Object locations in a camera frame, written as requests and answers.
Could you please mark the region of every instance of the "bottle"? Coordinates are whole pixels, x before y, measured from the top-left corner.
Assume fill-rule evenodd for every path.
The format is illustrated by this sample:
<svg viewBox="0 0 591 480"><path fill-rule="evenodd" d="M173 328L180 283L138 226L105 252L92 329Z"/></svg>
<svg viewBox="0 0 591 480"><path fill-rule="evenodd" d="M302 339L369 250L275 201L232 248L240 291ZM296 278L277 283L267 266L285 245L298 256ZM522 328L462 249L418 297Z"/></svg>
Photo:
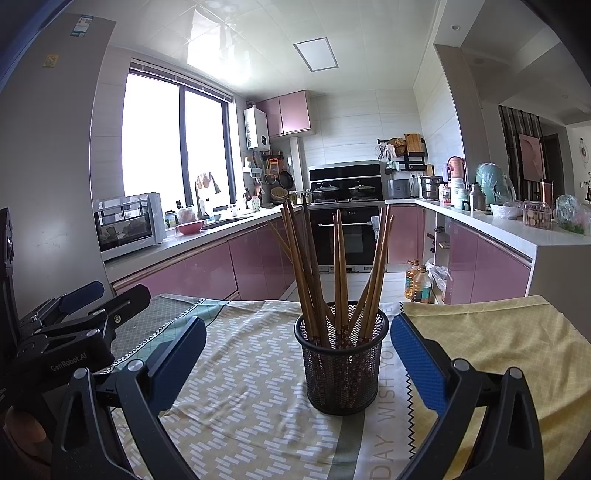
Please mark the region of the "bottle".
<svg viewBox="0 0 591 480"><path fill-rule="evenodd" d="M431 279L425 265L421 265L413 278L413 297L412 301L419 303L429 303L431 296Z"/></svg>
<svg viewBox="0 0 591 480"><path fill-rule="evenodd" d="M408 267L404 281L404 296L411 300L413 297L413 277L418 270L418 258L409 260L407 263L410 264L410 267Z"/></svg>

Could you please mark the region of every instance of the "screw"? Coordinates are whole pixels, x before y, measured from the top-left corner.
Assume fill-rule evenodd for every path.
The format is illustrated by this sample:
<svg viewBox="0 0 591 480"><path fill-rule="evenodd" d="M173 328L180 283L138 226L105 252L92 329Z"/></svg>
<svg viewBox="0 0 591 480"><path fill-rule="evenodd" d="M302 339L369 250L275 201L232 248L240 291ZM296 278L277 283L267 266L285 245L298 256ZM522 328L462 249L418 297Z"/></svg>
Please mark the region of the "screw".
<svg viewBox="0 0 591 480"><path fill-rule="evenodd" d="M467 372L470 370L470 364L466 362L463 358L458 358L457 360L453 361L453 366L456 370L460 372Z"/></svg>
<svg viewBox="0 0 591 480"><path fill-rule="evenodd" d="M74 372L74 378L80 380L86 376L86 368L77 368Z"/></svg>
<svg viewBox="0 0 591 480"><path fill-rule="evenodd" d="M523 377L523 372L517 367L511 367L509 369L509 375L516 380L520 380Z"/></svg>
<svg viewBox="0 0 591 480"><path fill-rule="evenodd" d="M127 370L130 372L137 372L144 366L144 363L141 360L132 360L127 364Z"/></svg>

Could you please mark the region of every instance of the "black pot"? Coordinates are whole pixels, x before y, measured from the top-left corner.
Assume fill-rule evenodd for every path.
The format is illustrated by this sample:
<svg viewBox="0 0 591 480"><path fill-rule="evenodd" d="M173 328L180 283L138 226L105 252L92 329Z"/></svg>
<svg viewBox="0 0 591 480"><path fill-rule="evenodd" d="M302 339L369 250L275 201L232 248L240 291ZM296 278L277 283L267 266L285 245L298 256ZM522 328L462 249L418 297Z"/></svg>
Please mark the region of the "black pot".
<svg viewBox="0 0 591 480"><path fill-rule="evenodd" d="M368 185L357 185L356 187L351 187L349 189L349 194L351 198L373 198L375 197L375 187L370 187Z"/></svg>
<svg viewBox="0 0 591 480"><path fill-rule="evenodd" d="M330 202L332 200L340 199L341 189L333 187L332 185L324 186L324 183L320 185L316 190L312 191L312 201L314 202Z"/></svg>

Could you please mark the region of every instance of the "white countertop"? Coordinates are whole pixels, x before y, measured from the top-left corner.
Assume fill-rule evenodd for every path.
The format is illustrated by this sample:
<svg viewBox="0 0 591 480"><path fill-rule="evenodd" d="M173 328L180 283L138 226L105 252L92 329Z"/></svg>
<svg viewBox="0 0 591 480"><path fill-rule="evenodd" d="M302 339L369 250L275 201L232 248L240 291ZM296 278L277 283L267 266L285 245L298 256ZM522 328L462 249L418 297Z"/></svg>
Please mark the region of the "white countertop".
<svg viewBox="0 0 591 480"><path fill-rule="evenodd" d="M294 209L299 210L301 206L295 206ZM281 206L278 205L271 209L261 209L256 213L246 210L243 215L248 215L248 217L218 228L203 230L195 235L182 235L180 233L175 235L174 231L169 231L169 237L159 245L147 247L105 262L107 278L111 283L116 282L144 268L148 268L186 251L202 247L225 236L273 220L281 216Z"/></svg>
<svg viewBox="0 0 591 480"><path fill-rule="evenodd" d="M542 246L591 245L591 237L567 232L555 223L552 223L550 230L543 230L525 225L521 220L494 218L492 215L485 213L467 212L430 200L386 200L386 204L394 205L412 203L464 223L474 230L478 230L532 259L535 258L538 247Z"/></svg>

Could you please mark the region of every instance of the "cutting board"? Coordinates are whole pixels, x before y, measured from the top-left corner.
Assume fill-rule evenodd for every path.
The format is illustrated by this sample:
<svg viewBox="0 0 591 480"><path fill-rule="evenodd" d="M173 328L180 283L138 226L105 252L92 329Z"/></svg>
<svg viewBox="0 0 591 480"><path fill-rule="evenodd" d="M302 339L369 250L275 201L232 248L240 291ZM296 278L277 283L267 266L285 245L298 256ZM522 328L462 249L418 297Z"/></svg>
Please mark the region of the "cutting board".
<svg viewBox="0 0 591 480"><path fill-rule="evenodd" d="M423 143L421 142L420 134L404 134L407 141L408 153L423 153Z"/></svg>

